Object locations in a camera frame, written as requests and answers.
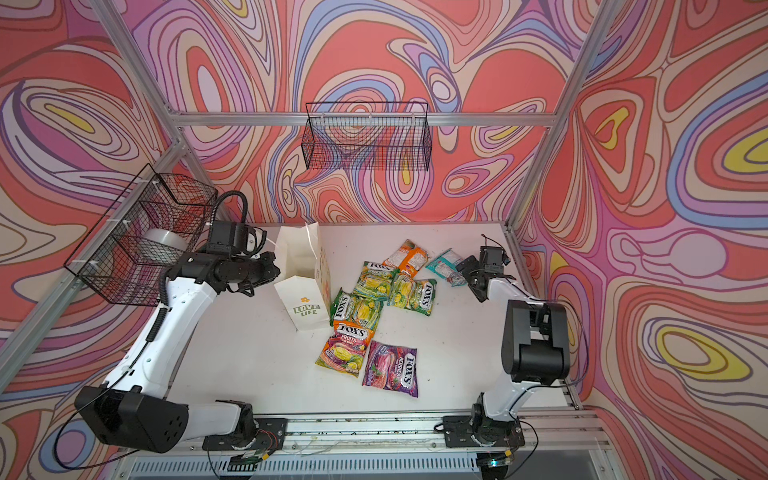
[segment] mesh basket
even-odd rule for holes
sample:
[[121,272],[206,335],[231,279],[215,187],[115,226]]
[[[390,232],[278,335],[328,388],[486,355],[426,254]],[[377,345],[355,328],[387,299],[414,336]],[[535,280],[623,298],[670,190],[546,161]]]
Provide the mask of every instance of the mesh basket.
[[310,102],[301,149],[307,170],[429,170],[424,102]]
[[[216,197],[210,185],[156,173],[90,258],[78,262],[73,253],[65,267],[109,303],[155,306],[159,276],[194,248]],[[162,234],[170,239],[157,241]]]

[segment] paper bag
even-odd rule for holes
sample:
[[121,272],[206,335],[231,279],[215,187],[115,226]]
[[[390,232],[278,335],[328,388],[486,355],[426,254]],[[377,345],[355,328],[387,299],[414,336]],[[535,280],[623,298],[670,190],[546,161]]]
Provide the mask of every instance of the paper bag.
[[331,281],[319,225],[281,227],[275,257],[275,265],[280,268],[275,290],[293,325],[299,331],[327,327]]

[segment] snack wrapper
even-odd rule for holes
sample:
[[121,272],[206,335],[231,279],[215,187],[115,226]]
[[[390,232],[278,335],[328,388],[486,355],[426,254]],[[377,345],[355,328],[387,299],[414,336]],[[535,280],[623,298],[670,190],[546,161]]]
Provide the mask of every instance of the snack wrapper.
[[392,293],[389,295],[387,305],[398,308],[406,308],[411,300],[411,294],[415,289],[416,282],[410,276],[404,273],[398,273],[395,281],[392,283]]
[[352,322],[375,331],[383,308],[384,302],[352,295],[339,289],[331,304],[331,325],[334,322]]
[[417,246],[411,240],[405,243],[395,253],[384,260],[386,266],[400,269],[400,272],[413,278],[416,272],[426,265],[429,255],[426,250]]
[[459,265],[462,260],[456,252],[449,248],[429,262],[427,269],[437,273],[440,278],[450,283],[451,286],[466,285],[467,280],[456,269],[456,265]]
[[392,279],[395,278],[397,269],[381,263],[365,262],[362,265],[357,285],[352,291],[355,295],[384,302],[389,299],[392,291]]
[[371,342],[362,384],[419,397],[416,386],[416,349]]
[[435,303],[436,285],[437,280],[432,278],[428,280],[416,280],[406,310],[413,310],[414,312],[430,316],[432,314],[432,305]]
[[358,376],[373,330],[352,322],[334,322],[333,330],[315,364]]

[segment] swirl pattern wall panel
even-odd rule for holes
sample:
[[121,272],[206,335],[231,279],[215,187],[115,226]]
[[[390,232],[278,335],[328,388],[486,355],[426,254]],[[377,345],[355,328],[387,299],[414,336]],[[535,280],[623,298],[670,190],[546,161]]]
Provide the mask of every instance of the swirl pattern wall panel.
[[767,118],[768,5],[628,2],[516,219],[629,478],[768,478]]
[[433,148],[429,172],[306,170],[301,127],[185,134],[221,190],[246,194],[257,223],[505,220],[543,128],[457,130],[453,151]]
[[179,111],[302,111],[356,98],[418,98],[445,112],[536,99],[553,111],[595,9],[588,0],[151,0],[130,3],[124,19]]
[[[0,45],[2,343],[168,139],[88,0],[0,2]],[[110,306],[90,290],[78,295],[0,396],[0,478],[60,471],[51,434],[73,412],[74,394],[101,382],[147,314]],[[83,422],[65,436],[62,458],[73,465],[115,450]]]

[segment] white table surface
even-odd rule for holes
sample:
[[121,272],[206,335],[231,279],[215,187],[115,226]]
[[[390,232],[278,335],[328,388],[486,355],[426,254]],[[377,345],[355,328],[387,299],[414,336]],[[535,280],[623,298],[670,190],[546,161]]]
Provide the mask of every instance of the white table surface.
[[[275,240],[279,227],[267,229]],[[496,223],[327,226],[320,236],[328,256],[332,297],[351,292],[363,261],[384,261],[405,239],[431,253],[449,247],[478,256],[481,233],[506,245]],[[267,242],[265,250],[272,250]],[[518,276],[514,262],[506,273]],[[438,278],[426,268],[416,279]],[[438,280],[431,316],[384,307],[374,339],[418,350],[419,397],[362,386],[355,378],[315,364],[333,328],[298,333],[272,285],[256,296],[222,293],[197,325],[168,399],[205,403],[233,399],[258,414],[403,412],[468,409],[503,373],[505,306],[480,303],[466,286]],[[525,407],[566,407],[560,389],[536,389]]]

